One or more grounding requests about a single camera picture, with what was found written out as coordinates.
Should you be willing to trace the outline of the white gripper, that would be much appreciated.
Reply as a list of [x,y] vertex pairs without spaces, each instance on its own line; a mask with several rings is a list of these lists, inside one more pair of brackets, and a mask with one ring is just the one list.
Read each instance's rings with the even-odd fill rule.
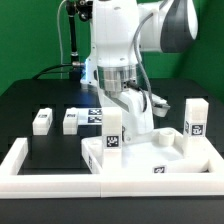
[[154,130],[153,116],[165,117],[170,106],[155,94],[151,104],[146,91],[129,88],[123,92],[107,92],[98,89],[102,107],[119,107],[122,111],[124,142],[147,142]]

